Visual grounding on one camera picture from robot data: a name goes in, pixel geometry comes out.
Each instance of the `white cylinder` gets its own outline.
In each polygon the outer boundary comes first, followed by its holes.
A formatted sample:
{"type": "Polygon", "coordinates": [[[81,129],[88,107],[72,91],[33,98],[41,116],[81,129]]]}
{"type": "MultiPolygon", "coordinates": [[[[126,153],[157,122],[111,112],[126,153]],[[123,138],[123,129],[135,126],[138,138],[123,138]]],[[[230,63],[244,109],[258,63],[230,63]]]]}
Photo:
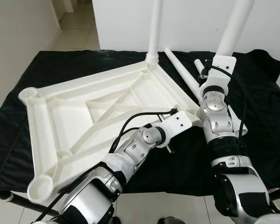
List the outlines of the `white cylinder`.
{"type": "Polygon", "coordinates": [[[254,0],[236,0],[216,55],[232,56],[253,4],[254,0]]]}
{"type": "Polygon", "coordinates": [[[196,66],[199,74],[201,75],[202,69],[204,69],[204,66],[203,66],[202,62],[199,59],[196,59],[194,61],[194,65],[196,66]]]}
{"type": "Polygon", "coordinates": [[[150,27],[149,47],[146,54],[146,62],[157,64],[159,62],[158,42],[160,36],[161,13],[163,0],[154,0],[153,14],[150,27]]]}
{"type": "Polygon", "coordinates": [[[165,54],[174,65],[178,73],[181,75],[185,83],[191,89],[195,97],[198,101],[201,100],[201,96],[199,94],[199,83],[193,78],[193,76],[186,70],[186,68],[182,65],[182,63],[177,59],[177,57],[172,53],[168,48],[165,49],[165,54]]]}

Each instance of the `metal stand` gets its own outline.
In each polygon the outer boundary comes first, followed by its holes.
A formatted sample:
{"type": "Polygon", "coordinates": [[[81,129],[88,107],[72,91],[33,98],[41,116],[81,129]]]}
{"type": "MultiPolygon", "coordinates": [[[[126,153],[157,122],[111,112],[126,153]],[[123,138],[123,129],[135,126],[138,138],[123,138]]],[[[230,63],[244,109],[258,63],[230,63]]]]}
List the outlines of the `metal stand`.
{"type": "MultiPolygon", "coordinates": [[[[38,212],[44,212],[47,209],[46,206],[40,204],[34,204],[30,202],[28,199],[16,195],[9,190],[0,190],[0,199],[38,212]]],[[[48,215],[58,216],[59,212],[51,209],[48,212],[48,215]]]]}

